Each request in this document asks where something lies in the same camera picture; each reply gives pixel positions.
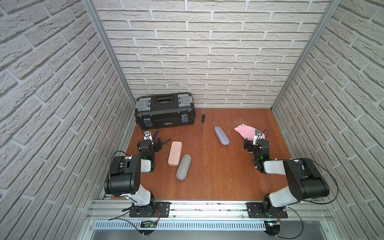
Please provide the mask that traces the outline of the pink microfiber cloth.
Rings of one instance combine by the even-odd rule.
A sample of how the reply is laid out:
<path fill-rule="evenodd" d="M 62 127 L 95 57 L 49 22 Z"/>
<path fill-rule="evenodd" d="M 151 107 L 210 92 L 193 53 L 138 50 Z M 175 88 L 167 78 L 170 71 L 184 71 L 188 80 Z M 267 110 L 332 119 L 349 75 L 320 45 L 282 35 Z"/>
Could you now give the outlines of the pink microfiber cloth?
<path fill-rule="evenodd" d="M 237 126 L 236 128 L 234 128 L 234 130 L 236 132 L 238 132 L 244 139 L 248 139 L 250 141 L 253 141 L 254 137 L 255 137 L 255 132 L 258 129 L 251 127 L 251 126 L 248 126 L 248 125 L 245 125 L 245 124 L 241 124 L 241 125 Z"/>

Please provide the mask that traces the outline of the lavender eyeglass case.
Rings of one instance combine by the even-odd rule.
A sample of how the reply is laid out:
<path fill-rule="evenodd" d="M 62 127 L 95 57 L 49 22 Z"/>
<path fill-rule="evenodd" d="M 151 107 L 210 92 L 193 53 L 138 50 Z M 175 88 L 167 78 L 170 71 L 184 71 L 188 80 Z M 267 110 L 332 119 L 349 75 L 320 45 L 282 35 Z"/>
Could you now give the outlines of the lavender eyeglass case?
<path fill-rule="evenodd" d="M 225 134 L 224 130 L 221 127 L 215 126 L 214 132 L 223 146 L 227 146 L 230 144 L 228 136 Z"/>

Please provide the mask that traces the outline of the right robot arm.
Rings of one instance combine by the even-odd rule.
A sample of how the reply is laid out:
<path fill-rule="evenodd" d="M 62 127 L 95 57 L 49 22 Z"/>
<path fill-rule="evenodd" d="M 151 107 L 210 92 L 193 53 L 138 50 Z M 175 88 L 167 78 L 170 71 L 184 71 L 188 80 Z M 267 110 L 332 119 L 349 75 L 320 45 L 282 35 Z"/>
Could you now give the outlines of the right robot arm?
<path fill-rule="evenodd" d="M 265 139 L 246 139 L 244 149 L 253 155 L 253 163 L 258 171 L 285 176 L 287 179 L 286 187 L 264 196 L 261 212 L 265 215 L 271 216 L 288 205 L 329 195 L 329 185 L 311 159 L 273 160 L 269 154 L 269 141 Z"/>

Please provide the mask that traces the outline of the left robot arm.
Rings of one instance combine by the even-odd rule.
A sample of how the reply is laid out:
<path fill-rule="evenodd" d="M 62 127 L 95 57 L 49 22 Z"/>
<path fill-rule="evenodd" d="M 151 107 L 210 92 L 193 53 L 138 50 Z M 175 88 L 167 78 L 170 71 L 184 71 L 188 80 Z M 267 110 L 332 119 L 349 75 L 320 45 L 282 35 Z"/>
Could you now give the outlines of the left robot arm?
<path fill-rule="evenodd" d="M 141 174 L 154 171 L 155 153 L 162 150 L 162 142 L 143 140 L 138 143 L 139 154 L 111 156 L 109 171 L 104 183 L 105 193 L 115 197 L 123 197 L 133 202 L 132 210 L 155 212 L 156 202 L 152 192 L 141 185 Z"/>

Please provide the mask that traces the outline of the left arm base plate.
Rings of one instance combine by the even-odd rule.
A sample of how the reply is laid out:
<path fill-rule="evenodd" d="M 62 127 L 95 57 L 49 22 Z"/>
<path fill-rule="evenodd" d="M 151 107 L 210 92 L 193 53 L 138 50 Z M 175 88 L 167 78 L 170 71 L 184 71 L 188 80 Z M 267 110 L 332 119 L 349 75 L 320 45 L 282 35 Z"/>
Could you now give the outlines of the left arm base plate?
<path fill-rule="evenodd" d="M 131 205 L 130 218 L 168 218 L 170 213 L 170 202 L 155 202 L 154 205 L 135 206 Z"/>

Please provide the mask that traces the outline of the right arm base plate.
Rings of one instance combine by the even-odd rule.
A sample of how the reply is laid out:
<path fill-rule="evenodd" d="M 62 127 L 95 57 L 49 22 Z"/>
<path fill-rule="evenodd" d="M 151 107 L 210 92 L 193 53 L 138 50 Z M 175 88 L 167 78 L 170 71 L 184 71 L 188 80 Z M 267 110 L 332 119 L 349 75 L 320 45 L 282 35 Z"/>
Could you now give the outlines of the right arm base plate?
<path fill-rule="evenodd" d="M 250 219 L 287 219 L 288 214 L 284 207 L 273 207 L 269 203 L 265 202 L 248 202 L 246 203 L 248 216 Z"/>

